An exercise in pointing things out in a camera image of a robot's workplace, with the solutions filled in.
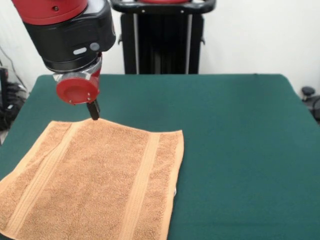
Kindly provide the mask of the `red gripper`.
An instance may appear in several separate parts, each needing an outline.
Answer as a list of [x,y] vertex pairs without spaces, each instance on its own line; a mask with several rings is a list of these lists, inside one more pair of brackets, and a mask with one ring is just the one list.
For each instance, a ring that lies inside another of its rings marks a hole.
[[100,107],[97,96],[102,62],[97,61],[86,69],[77,72],[55,74],[56,93],[68,104],[84,104],[92,120],[100,118]]

